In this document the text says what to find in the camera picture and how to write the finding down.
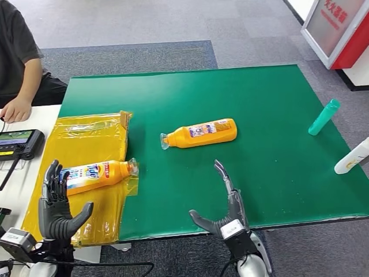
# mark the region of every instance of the yellow package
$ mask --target yellow package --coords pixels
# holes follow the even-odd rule
[[[88,115],[58,118],[46,142],[44,156],[29,201],[22,229],[38,241],[42,237],[38,228],[38,199],[46,170],[57,159],[64,168],[108,160],[125,160],[130,114]],[[72,238],[73,245],[108,244],[118,239],[119,222],[125,197],[137,191],[137,178],[132,177],[111,186],[69,196],[72,216],[78,214],[88,201],[94,203],[90,219]]]

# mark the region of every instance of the green tabletop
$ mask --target green tabletop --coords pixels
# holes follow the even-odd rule
[[[193,234],[188,211],[226,213],[219,159],[241,189],[251,227],[369,214],[369,180],[360,166],[337,175],[349,148],[332,123],[308,128],[322,105],[296,65],[70,80],[60,117],[134,112],[128,158],[140,162],[138,195],[128,197],[119,240]],[[161,148],[160,133],[233,118],[229,143]]]

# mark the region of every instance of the white bottle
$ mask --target white bottle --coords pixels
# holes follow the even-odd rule
[[[361,141],[352,151],[337,162],[334,167],[337,174],[344,174],[350,171],[352,167],[369,156],[369,137]]]

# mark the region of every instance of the person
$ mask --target person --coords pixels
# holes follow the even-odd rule
[[[61,104],[66,84],[43,69],[42,57],[22,14],[0,0],[0,118],[24,121],[31,106]]]

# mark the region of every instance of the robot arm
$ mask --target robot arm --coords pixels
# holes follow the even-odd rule
[[[34,263],[29,276],[50,277],[70,276],[72,265],[49,265],[44,259],[73,262],[73,246],[70,244],[77,230],[91,215],[94,203],[88,202],[81,213],[72,217],[66,196],[66,180],[69,172],[60,179],[63,166],[54,160],[45,173],[42,184],[42,196],[38,201],[38,224],[44,240],[36,244],[31,234],[11,228],[0,239],[0,245],[15,260]],[[12,263],[7,267],[9,272]]]
[[[228,193],[227,216],[214,222],[191,210],[195,224],[224,240],[232,258],[238,260],[237,270],[241,277],[269,277],[272,267],[263,242],[252,232],[245,215],[242,198],[235,189],[226,169],[218,160],[214,167],[223,179]]]

